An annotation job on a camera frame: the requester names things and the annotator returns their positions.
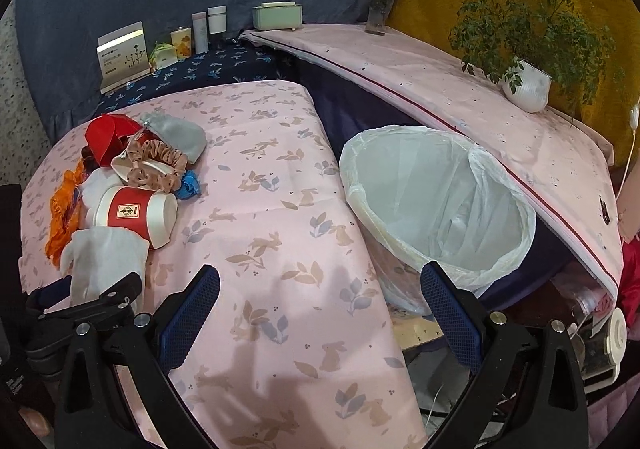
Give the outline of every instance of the metal bolt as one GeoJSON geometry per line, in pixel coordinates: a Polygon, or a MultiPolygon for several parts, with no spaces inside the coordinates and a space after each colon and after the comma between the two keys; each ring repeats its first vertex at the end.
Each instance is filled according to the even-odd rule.
{"type": "Polygon", "coordinates": [[[87,333],[89,333],[90,328],[91,326],[89,326],[89,323],[82,323],[78,325],[78,328],[76,328],[76,333],[78,335],[86,335],[87,333]]]}
{"type": "Polygon", "coordinates": [[[551,327],[559,334],[564,332],[564,323],[562,323],[562,321],[559,321],[558,319],[554,319],[553,321],[551,321],[551,327]]]}
{"type": "Polygon", "coordinates": [[[489,318],[491,319],[491,322],[494,324],[505,324],[507,322],[507,316],[502,312],[498,312],[498,311],[491,312],[491,314],[489,315],[489,318]]]}
{"type": "Polygon", "coordinates": [[[151,315],[149,314],[138,314],[133,318],[133,324],[135,324],[138,328],[142,328],[143,326],[148,325],[151,322],[151,315]]]}

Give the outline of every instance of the blue scrunchie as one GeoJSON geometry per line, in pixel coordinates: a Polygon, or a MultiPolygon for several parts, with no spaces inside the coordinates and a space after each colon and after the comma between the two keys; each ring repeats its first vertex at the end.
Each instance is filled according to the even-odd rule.
{"type": "Polygon", "coordinates": [[[182,185],[175,191],[175,197],[178,200],[188,200],[200,194],[200,184],[193,171],[187,171],[182,176],[182,185]]]}

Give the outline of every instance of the mint green box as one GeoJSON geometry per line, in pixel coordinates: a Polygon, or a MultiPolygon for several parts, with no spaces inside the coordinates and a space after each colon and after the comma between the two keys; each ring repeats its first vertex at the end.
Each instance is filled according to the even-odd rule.
{"type": "Polygon", "coordinates": [[[254,28],[257,30],[295,30],[301,26],[301,4],[286,1],[254,7],[254,28]]]}

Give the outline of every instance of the clear plastic bag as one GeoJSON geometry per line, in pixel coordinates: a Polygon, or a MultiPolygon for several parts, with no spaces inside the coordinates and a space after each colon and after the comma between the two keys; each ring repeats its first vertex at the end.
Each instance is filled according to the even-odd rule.
{"type": "MultiPolygon", "coordinates": [[[[520,265],[533,241],[536,214],[525,195],[462,135],[421,126],[366,130],[344,146],[340,177],[376,241],[418,274],[436,260],[459,288],[488,288],[520,265]]],[[[418,274],[399,272],[378,274],[387,300],[428,315],[418,274]]]]}

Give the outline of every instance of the orange cloth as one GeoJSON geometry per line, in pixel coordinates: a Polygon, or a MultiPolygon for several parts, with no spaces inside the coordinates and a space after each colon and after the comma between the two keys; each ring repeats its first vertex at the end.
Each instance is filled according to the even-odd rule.
{"type": "Polygon", "coordinates": [[[78,186],[86,179],[82,158],[78,161],[76,170],[65,171],[62,185],[51,197],[51,228],[49,241],[44,252],[53,264],[60,267],[60,255],[66,244],[71,241],[71,235],[76,232],[80,223],[80,190],[78,186]]]}

